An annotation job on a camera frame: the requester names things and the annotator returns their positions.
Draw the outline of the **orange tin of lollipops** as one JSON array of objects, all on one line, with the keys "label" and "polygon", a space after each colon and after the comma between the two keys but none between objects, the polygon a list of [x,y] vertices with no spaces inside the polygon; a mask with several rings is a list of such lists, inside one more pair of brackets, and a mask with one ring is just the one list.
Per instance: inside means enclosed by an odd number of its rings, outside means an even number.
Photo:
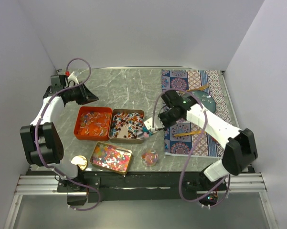
[{"label": "orange tin of lollipops", "polygon": [[82,106],[74,126],[78,140],[107,141],[112,116],[110,107]]}]

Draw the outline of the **silver metal scoop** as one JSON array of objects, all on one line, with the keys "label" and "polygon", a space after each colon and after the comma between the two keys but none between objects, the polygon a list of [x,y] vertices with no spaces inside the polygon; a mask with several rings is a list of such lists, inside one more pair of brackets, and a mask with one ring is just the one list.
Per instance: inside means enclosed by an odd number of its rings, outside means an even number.
[{"label": "silver metal scoop", "polygon": [[150,130],[148,130],[145,126],[138,130],[137,132],[137,138],[138,139],[146,139],[152,136],[152,133]]}]

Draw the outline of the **beige tin of small lollipops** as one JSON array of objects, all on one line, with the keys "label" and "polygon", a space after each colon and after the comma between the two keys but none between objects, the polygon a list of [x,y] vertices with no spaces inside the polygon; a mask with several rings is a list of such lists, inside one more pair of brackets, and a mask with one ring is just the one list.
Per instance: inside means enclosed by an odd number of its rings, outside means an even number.
[{"label": "beige tin of small lollipops", "polygon": [[114,109],[109,126],[109,140],[113,143],[141,144],[137,134],[144,124],[144,111]]}]

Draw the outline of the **clear plastic jar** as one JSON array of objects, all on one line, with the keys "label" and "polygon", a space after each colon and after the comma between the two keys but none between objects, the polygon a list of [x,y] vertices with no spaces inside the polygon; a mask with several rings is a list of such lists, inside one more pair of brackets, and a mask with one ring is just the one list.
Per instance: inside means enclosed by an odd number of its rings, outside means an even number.
[{"label": "clear plastic jar", "polygon": [[150,148],[141,155],[142,162],[147,167],[154,166],[158,161],[158,153]]}]

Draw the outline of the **gold tin of star candies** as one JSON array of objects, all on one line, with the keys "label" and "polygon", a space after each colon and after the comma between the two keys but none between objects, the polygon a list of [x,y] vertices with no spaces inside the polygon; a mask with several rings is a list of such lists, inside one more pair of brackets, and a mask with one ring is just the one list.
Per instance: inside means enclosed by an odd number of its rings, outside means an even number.
[{"label": "gold tin of star candies", "polygon": [[99,168],[125,175],[132,160],[132,151],[98,142],[90,157],[90,163]]}]

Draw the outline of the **gold jar lid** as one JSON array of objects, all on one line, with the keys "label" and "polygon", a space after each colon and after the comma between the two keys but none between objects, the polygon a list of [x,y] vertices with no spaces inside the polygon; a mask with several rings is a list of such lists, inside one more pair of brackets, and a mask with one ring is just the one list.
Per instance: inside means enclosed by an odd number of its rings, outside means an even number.
[{"label": "gold jar lid", "polygon": [[71,163],[74,165],[79,166],[79,168],[84,171],[86,170],[88,166],[88,161],[85,156],[79,155],[79,156],[74,156],[71,160]]}]

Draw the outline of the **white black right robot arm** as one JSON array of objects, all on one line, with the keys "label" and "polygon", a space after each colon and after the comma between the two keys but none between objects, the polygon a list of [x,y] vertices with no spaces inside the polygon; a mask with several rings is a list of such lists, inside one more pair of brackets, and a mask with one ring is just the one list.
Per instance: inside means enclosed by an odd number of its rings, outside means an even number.
[{"label": "white black right robot arm", "polygon": [[241,130],[224,121],[191,93],[179,95],[174,89],[168,89],[161,98],[168,110],[158,115],[162,125],[156,130],[167,129],[184,119],[200,127],[224,149],[222,158],[201,172],[199,183],[203,189],[212,189],[217,180],[227,175],[239,175],[258,158],[254,133],[250,129]]}]

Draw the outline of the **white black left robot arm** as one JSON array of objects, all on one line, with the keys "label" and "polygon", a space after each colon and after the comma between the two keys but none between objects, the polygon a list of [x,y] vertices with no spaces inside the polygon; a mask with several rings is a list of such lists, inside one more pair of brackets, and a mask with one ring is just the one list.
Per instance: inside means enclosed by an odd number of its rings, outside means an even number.
[{"label": "white black left robot arm", "polygon": [[84,84],[78,86],[80,83],[75,72],[51,76],[51,85],[43,95],[38,115],[30,125],[20,129],[27,162],[39,167],[46,164],[46,168],[59,175],[64,186],[68,185],[76,192],[85,187],[84,175],[78,165],[63,159],[64,147],[54,123],[68,102],[85,105],[99,100]]}]

